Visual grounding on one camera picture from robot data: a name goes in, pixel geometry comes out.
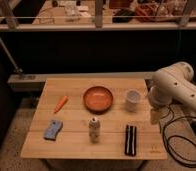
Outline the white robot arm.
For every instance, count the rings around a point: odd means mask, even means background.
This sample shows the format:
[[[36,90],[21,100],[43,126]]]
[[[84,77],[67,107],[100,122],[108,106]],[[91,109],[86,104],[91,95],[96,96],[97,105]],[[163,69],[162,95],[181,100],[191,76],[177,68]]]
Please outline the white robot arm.
[[[196,86],[191,83],[193,77],[194,70],[187,62],[177,62],[157,70],[148,93],[150,105],[159,109],[175,99],[196,112]]]

